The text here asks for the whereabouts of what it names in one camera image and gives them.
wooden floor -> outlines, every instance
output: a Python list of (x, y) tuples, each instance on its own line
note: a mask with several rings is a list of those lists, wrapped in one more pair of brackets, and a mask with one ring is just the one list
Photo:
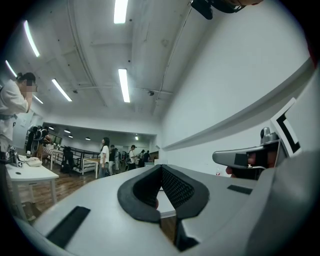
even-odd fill
[[(44, 163), (43, 166), (50, 169), (50, 162), (48, 161), (47, 163)], [(87, 172), (84, 175), (81, 175), (80, 173), (74, 171), (71, 173), (71, 176), (69, 176), (69, 174), (61, 173), (60, 165), (57, 164), (53, 165), (52, 172), (59, 175), (59, 178), (55, 180), (55, 190), (58, 202), (69, 196), (82, 186), (96, 179), (94, 171)], [(120, 173), (121, 172), (124, 172), (124, 167), (120, 169)], [(8, 175), (7, 185), (9, 189), (9, 197), (13, 214), (16, 215), (15, 202), (12, 195), (12, 184)], [(43, 212), (45, 212), (53, 205), (49, 182), (39, 182), (33, 185), (33, 196), (35, 203), (30, 203), (31, 197), (27, 185), (19, 185), (19, 194), (21, 201), (23, 202), (23, 209), (31, 224)], [(161, 229), (163, 230), (164, 234), (173, 242), (176, 230), (176, 218), (170, 217), (162, 219)]]

ceiling light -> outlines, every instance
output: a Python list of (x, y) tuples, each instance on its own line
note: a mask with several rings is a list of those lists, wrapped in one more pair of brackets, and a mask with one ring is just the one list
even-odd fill
[(68, 102), (72, 102), (72, 99), (70, 99), (70, 97), (65, 93), (65, 91), (61, 88), (56, 79), (52, 79), (52, 83), (55, 85), (55, 87), (58, 88), (60, 93), (62, 93), (62, 95), (68, 100)]
[(127, 70), (126, 69), (118, 69), (118, 72), (119, 72), (119, 79), (120, 79), (123, 100), (124, 100), (124, 102), (130, 103), (128, 80), (127, 80)]
[(38, 102), (40, 102), (41, 104), (43, 104), (43, 102), (42, 102), (37, 96), (33, 95), (33, 97), (35, 97), (35, 99), (36, 99)]
[(36, 57), (39, 57), (40, 54), (39, 54), (39, 52), (38, 52), (38, 49), (37, 49), (37, 47), (36, 47), (36, 45), (35, 45), (34, 40), (32, 39), (32, 36), (31, 36), (31, 33), (30, 33), (30, 29), (29, 29), (29, 25), (28, 25), (28, 21), (27, 21), (27, 20), (24, 22), (23, 26), (24, 26), (24, 31), (25, 31), (25, 33), (26, 33), (26, 37), (27, 37), (28, 40), (29, 40), (29, 43), (30, 43), (30, 45), (31, 45), (31, 48), (32, 48), (35, 56), (36, 56)]
[(9, 62), (6, 60), (5, 61), (5, 64), (8, 66), (8, 68), (10, 69), (10, 71), (12, 72), (12, 74), (14, 75), (14, 77), (16, 78), (17, 77), (17, 74), (16, 72), (14, 72), (14, 70), (12, 69), (12, 67), (10, 66)]
[(115, 0), (113, 22), (126, 23), (128, 0)]

white table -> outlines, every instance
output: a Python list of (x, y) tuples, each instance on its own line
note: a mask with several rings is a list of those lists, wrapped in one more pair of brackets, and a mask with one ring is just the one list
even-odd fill
[(60, 154), (64, 154), (62, 151), (57, 150), (57, 149), (53, 149), (51, 150), (51, 163), (50, 163), (50, 170), (52, 170), (53, 167), (53, 161), (56, 162), (56, 158), (58, 155)]
[(98, 166), (100, 163), (100, 158), (84, 158), (82, 160), (82, 175), (84, 175), (84, 170), (85, 170), (85, 161), (95, 163), (95, 178), (98, 178)]
[[(19, 155), (19, 158), (22, 161), (25, 161), (27, 159), (25, 156), (21, 155)], [(55, 179), (59, 178), (59, 175), (53, 173), (44, 166), (31, 167), (26, 162), (23, 163), (23, 168), (18, 168), (11, 164), (7, 164), (5, 167), (9, 174), (10, 180), (12, 181), (13, 197), (23, 220), (28, 221), (19, 195), (19, 184), (29, 185), (31, 201), (32, 203), (34, 203), (35, 199), (32, 185), (37, 182), (50, 182), (52, 201), (54, 204), (57, 203)]]

white shirt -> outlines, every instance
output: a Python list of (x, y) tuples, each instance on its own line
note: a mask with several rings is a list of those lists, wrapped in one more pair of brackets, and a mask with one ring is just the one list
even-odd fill
[(135, 156), (136, 156), (135, 152), (133, 150), (130, 150), (129, 152), (130, 164), (134, 164), (136, 162)]
[(108, 146), (103, 146), (101, 153), (100, 153), (100, 164), (103, 164), (102, 160), (105, 154), (105, 163), (109, 163), (109, 148)]
[[(0, 92), (0, 115), (16, 115), (26, 113), (28, 102), (21, 94), (16, 82), (9, 80)], [(13, 140), (14, 118), (8, 120), (0, 119), (0, 135)]]

black hair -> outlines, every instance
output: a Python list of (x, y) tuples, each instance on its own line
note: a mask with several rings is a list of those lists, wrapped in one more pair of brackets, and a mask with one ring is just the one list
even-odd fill
[(109, 144), (110, 144), (110, 139), (108, 137), (104, 137), (104, 144), (102, 145), (101, 151), (104, 148), (104, 146), (107, 146), (109, 148)]
[(25, 74), (18, 73), (16, 80), (18, 82), (23, 82), (24, 80), (27, 80), (27, 86), (31, 86), (32, 82), (34, 83), (36, 82), (36, 76), (31, 72), (25, 73)]

